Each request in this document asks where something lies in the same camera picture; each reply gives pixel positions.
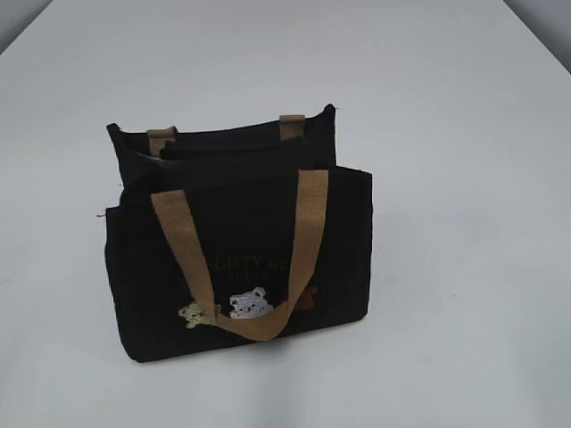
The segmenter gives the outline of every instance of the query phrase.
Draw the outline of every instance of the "gray wall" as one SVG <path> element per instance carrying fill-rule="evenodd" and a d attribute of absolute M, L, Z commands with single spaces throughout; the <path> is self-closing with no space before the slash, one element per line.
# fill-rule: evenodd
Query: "gray wall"
<path fill-rule="evenodd" d="M 571 71 L 571 0 L 506 0 L 506 4 Z"/>
<path fill-rule="evenodd" d="M 0 54 L 52 0 L 0 0 Z"/>

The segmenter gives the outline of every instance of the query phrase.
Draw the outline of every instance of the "bear patch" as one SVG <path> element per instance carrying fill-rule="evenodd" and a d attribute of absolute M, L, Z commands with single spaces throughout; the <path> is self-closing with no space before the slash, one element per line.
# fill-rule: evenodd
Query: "bear patch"
<path fill-rule="evenodd" d="M 234 308 L 230 312 L 230 317 L 232 319 L 247 319 L 268 314 L 274 307 L 266 301 L 265 295 L 266 290 L 262 287 L 256 287 L 251 292 L 230 296 L 230 304 Z"/>
<path fill-rule="evenodd" d="M 315 301 L 313 300 L 313 296 L 317 294 L 318 287 L 312 286 L 307 287 L 303 290 L 300 299 L 295 304 L 295 310 L 310 310 L 315 307 Z"/>
<path fill-rule="evenodd" d="M 197 325 L 215 325 L 204 315 L 203 309 L 196 302 L 183 307 L 178 314 L 186 320 L 186 328 L 195 328 Z"/>

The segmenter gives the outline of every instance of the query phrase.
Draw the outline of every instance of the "bag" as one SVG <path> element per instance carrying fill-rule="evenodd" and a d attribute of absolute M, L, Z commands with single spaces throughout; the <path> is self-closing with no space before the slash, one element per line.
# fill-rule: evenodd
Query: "bag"
<path fill-rule="evenodd" d="M 209 180 L 216 185 L 221 179 L 239 177 L 233 171 L 252 169 L 253 175 L 262 177 L 316 163 L 335 165 L 332 104 L 314 118 L 282 116 L 273 122 L 222 131 L 179 133 L 171 127 L 127 133 L 117 124 L 107 130 L 119 161 L 122 201 L 196 183 L 205 185 Z"/>
<path fill-rule="evenodd" d="M 145 362 L 367 313 L 372 177 L 328 167 L 144 195 L 106 211 L 121 342 Z"/>

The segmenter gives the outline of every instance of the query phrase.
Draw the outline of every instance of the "tan handle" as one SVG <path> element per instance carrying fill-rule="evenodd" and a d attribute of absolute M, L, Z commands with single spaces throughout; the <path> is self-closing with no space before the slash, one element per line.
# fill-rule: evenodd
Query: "tan handle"
<path fill-rule="evenodd" d="M 161 150 L 167 145 L 168 141 L 177 139 L 177 129 L 175 127 L 164 129 L 149 129 L 146 131 L 149 138 L 149 153 L 155 158 L 161 157 Z"/>
<path fill-rule="evenodd" d="M 154 211 L 170 248 L 185 276 L 188 288 L 215 324 L 253 341 L 268 341 L 287 325 L 303 289 L 315 270 L 327 212 L 328 172 L 300 171 L 295 206 L 294 250 L 289 272 L 287 300 L 266 315 L 233 319 L 222 315 L 214 301 L 214 291 L 206 258 L 196 233 L 185 192 L 151 195 Z"/>
<path fill-rule="evenodd" d="M 279 139 L 282 141 L 305 136 L 305 116 L 285 114 L 279 117 Z"/>

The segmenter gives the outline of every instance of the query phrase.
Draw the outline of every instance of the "brown appliqué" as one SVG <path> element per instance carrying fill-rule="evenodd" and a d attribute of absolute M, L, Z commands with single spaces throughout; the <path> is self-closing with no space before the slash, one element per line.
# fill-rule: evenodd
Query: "brown appliqué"
<path fill-rule="evenodd" d="M 317 294 L 317 292 L 318 292 L 318 287 L 316 286 L 307 287 L 305 290 L 303 290 L 300 299 L 297 301 L 297 304 L 295 305 L 295 310 L 313 309 L 313 307 L 315 306 L 315 301 L 313 300 L 313 296 Z"/>

